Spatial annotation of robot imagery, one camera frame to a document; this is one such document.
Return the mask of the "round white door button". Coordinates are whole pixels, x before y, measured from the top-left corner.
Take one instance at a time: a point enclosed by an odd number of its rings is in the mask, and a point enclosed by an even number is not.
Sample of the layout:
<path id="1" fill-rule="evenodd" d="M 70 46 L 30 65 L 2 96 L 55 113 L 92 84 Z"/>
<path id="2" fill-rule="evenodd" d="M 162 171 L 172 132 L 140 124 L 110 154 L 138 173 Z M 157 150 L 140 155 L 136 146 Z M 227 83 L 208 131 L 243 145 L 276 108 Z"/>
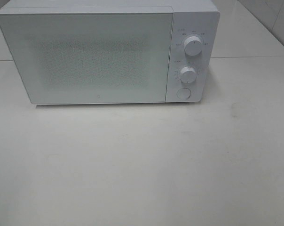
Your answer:
<path id="1" fill-rule="evenodd" d="M 177 97 L 182 100 L 187 100 L 191 96 L 191 90 L 188 88 L 182 88 L 177 91 Z"/>

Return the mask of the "white timer knob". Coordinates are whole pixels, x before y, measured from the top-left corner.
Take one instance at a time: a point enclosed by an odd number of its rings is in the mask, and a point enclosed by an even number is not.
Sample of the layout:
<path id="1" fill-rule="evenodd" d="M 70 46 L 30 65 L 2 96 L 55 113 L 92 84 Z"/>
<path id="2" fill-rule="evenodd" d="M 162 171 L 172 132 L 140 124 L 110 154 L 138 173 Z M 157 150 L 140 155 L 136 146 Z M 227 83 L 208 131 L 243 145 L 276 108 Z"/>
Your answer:
<path id="1" fill-rule="evenodd" d="M 197 72 L 194 67 L 186 66 L 180 70 L 179 78 L 182 83 L 190 84 L 196 80 Z"/>

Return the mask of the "white microwave door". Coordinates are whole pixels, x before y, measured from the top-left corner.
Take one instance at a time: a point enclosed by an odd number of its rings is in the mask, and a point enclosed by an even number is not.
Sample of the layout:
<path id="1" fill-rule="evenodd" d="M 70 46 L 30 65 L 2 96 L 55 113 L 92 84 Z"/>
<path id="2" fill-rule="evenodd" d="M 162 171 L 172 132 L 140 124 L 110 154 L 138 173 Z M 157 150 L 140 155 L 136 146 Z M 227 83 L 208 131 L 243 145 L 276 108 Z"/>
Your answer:
<path id="1" fill-rule="evenodd" d="M 173 15 L 0 15 L 37 105 L 164 102 Z"/>

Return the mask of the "upper white power knob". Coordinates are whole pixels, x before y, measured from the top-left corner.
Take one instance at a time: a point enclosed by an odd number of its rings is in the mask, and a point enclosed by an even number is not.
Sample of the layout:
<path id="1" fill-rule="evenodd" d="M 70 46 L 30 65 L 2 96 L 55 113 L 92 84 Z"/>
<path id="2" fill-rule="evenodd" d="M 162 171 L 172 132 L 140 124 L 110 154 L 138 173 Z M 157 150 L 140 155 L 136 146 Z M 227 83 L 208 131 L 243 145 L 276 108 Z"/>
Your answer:
<path id="1" fill-rule="evenodd" d="M 199 35 L 192 34 L 183 41 L 184 52 L 190 57 L 198 55 L 203 48 L 203 40 Z"/>

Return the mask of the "white microwave oven body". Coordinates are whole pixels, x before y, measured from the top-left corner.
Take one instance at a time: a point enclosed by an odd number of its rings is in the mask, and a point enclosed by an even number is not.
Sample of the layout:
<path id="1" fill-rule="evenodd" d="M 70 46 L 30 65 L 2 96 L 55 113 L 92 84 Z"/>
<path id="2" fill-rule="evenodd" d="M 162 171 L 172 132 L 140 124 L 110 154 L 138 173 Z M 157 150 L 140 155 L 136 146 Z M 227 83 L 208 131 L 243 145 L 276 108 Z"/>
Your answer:
<path id="1" fill-rule="evenodd" d="M 0 9 L 0 15 L 163 13 L 171 13 L 173 21 L 166 97 L 162 103 L 198 102 L 202 98 L 220 19 L 217 7 L 210 0 L 11 0 Z M 184 52 L 183 41 L 192 34 L 203 40 L 202 51 L 196 56 Z M 194 67 L 197 72 L 196 80 L 190 84 L 182 83 L 179 78 L 180 70 L 186 66 Z M 182 88 L 191 90 L 189 99 L 177 97 L 177 91 Z"/>

